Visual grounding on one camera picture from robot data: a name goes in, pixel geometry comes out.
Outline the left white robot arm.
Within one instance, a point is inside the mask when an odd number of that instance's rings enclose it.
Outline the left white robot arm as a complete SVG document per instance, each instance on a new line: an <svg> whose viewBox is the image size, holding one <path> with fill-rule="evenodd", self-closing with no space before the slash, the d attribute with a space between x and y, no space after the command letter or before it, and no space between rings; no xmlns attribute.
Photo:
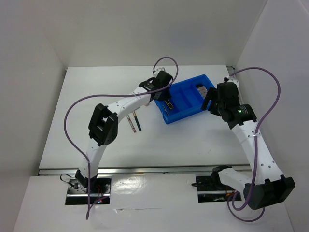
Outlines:
<svg viewBox="0 0 309 232"><path fill-rule="evenodd" d="M173 77L165 69L158 69L152 78L141 82L128 97L108 105L100 103L95 107L88 125L89 141L85 153L87 159L75 175L79 189L89 193L95 188L99 163L107 145L111 144L118 135L119 122L129 113L152 100L171 98L168 84L172 79Z"/></svg>

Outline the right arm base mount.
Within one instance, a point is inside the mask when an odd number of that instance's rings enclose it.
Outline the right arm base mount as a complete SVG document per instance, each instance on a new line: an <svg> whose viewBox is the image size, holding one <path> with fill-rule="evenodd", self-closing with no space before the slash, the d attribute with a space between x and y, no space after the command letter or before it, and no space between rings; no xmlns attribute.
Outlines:
<svg viewBox="0 0 309 232"><path fill-rule="evenodd" d="M230 186L215 184L211 176L196 176L191 186L197 190L199 203L226 202L236 192Z"/></svg>

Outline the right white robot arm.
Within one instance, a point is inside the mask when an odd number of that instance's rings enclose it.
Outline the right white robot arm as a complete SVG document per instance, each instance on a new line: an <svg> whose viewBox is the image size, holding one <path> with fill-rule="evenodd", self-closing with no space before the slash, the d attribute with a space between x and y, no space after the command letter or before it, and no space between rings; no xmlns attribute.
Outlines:
<svg viewBox="0 0 309 232"><path fill-rule="evenodd" d="M245 177L230 165L213 168L211 185L215 189L229 186L244 197L252 210L281 203L295 188L292 177L286 177L274 161L259 130L261 122L248 104L241 104L239 84L224 78L216 87L210 87L201 107L226 122L238 138L252 177Z"/></svg>

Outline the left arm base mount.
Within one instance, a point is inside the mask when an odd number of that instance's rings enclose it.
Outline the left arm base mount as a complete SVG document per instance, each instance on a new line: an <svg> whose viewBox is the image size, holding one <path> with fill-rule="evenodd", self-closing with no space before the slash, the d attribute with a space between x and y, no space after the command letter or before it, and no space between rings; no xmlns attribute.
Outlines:
<svg viewBox="0 0 309 232"><path fill-rule="evenodd" d="M65 205L87 205L87 189L82 187L75 177L62 174L60 180L67 184L68 187ZM110 204L111 182L110 177L100 177L94 182L94 186L90 190L91 205Z"/></svg>

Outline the clear eyeshadow palette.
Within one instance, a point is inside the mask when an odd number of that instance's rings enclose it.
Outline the clear eyeshadow palette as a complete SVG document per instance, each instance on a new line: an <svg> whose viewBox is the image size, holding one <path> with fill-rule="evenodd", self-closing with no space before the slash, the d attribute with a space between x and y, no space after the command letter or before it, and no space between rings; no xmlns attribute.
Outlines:
<svg viewBox="0 0 309 232"><path fill-rule="evenodd" d="M202 96L202 98L206 97L207 92L208 92L206 88L205 89L197 89L197 90L199 91L199 93Z"/></svg>

